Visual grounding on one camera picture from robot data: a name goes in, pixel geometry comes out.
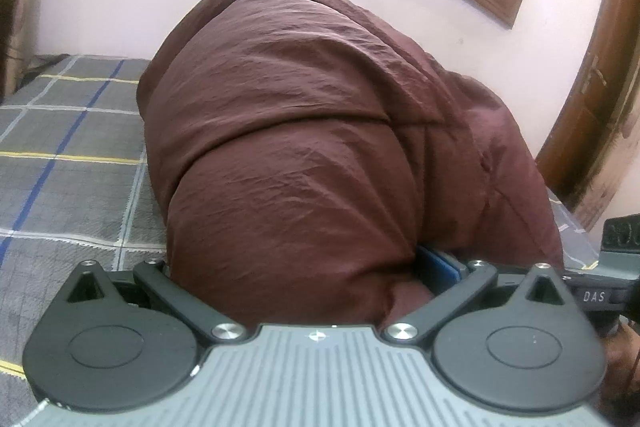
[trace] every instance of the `brown cloth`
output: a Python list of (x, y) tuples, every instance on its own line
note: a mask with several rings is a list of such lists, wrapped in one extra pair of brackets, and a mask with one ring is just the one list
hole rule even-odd
[(418, 243), (562, 264), (500, 99), (347, 0), (202, 0), (138, 105), (172, 278), (249, 327), (382, 327), (430, 299)]

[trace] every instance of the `hand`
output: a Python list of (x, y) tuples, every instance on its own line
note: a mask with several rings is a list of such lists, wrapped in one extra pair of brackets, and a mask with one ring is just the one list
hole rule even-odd
[(603, 340), (607, 352), (607, 374), (602, 383), (604, 401), (622, 398), (627, 393), (640, 391), (640, 364), (629, 382), (631, 371), (640, 350), (640, 335), (629, 325), (621, 325), (618, 333)]

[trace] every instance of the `black device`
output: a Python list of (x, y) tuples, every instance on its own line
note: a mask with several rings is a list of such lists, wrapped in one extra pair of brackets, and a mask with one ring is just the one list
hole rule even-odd
[(639, 318), (640, 272), (465, 265), (425, 248), (417, 259), (436, 297), (382, 332), (250, 332), (161, 261), (110, 273), (83, 261), (26, 344), (41, 403), (20, 425), (606, 425), (592, 407), (606, 369), (595, 328)]

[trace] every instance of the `blue stripe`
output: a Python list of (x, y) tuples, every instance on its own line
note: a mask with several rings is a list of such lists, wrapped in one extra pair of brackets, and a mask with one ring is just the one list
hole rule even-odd
[[(115, 76), (118, 74), (123, 64), (124, 64), (124, 60), (121, 60), (116, 66), (116, 68), (113, 70), (113, 73), (109, 75), (109, 79), (115, 78)], [(100, 86), (100, 89), (98, 89), (95, 92), (94, 97), (89, 101), (86, 107), (94, 107), (95, 103), (98, 101), (98, 98), (100, 98), (100, 95), (104, 92), (104, 90), (107, 88), (110, 82), (111, 82), (110, 80), (107, 80), (105, 81), (105, 83), (103, 83)], [(56, 149), (56, 154), (62, 154), (66, 146), (69, 145), (69, 142), (71, 141), (73, 135), (76, 133), (76, 131), (78, 130), (78, 127), (80, 127), (80, 124), (82, 123), (82, 120), (86, 118), (87, 114), (88, 114), (87, 111), (82, 111), (82, 113), (80, 113), (78, 118), (76, 118), (76, 121), (66, 132), (65, 137), (60, 142), (60, 145), (58, 145), (58, 148)], [(31, 212), (33, 203), (35, 203), (36, 198), (38, 197), (38, 195), (40, 194), (40, 191), (44, 187), (44, 184), (47, 181), (47, 178), (49, 177), (49, 175), (51, 174), (51, 171), (53, 170), (55, 163), (56, 163), (55, 160), (49, 160), (45, 165), (45, 168), (42, 170), (40, 177), (38, 178), (38, 181), (36, 181), (36, 184), (33, 185), (33, 188), (31, 189), (31, 192), (29, 193), (27, 200), (24, 202), (24, 205), (22, 206), (22, 210), (20, 211), (20, 214), (18, 214), (18, 217), (15, 219), (14, 225), (12, 227), (13, 230), (20, 230), (21, 227), (24, 225), (24, 222), (27, 220), (27, 217), (29, 217), (29, 212)], [(11, 240), (12, 240), (11, 237), (5, 237), (2, 240), (2, 243), (0, 243), (0, 267), (2, 266), (2, 261), (4, 261), (4, 254), (6, 254), (6, 250), (7, 248), (9, 248), (9, 245), (11, 244)]]

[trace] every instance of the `yellow stripe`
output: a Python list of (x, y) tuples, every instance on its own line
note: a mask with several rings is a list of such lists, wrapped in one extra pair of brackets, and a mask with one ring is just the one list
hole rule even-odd
[(124, 80), (123, 78), (105, 78), (103, 76), (87, 76), (87, 77), (79, 77), (79, 76), (65, 76), (60, 74), (41, 74), (43, 78), (57, 78), (59, 80), (73, 80), (75, 82), (106, 82), (110, 80), (111, 82), (120, 82), (123, 84), (137, 84), (137, 80)]
[(71, 156), (68, 154), (58, 154), (56, 160), (67, 160), (70, 162), (90, 162), (90, 163), (119, 163), (122, 165), (138, 165), (140, 160), (129, 160), (128, 158), (109, 158), (102, 156)]
[(24, 369), (20, 365), (7, 362), (6, 360), (0, 360), (0, 373), (26, 380), (26, 377), (24, 376)]
[(37, 158), (40, 160), (65, 160), (69, 162), (117, 163), (120, 165), (137, 165), (140, 163), (140, 160), (130, 160), (128, 158), (110, 158), (108, 156), (73, 156), (70, 154), (49, 154), (44, 152), (0, 151), (0, 156), (7, 156), (9, 158)]
[(52, 160), (55, 154), (47, 154), (44, 152), (13, 152), (0, 151), (0, 156), (8, 156), (9, 158), (38, 158), (40, 160)]

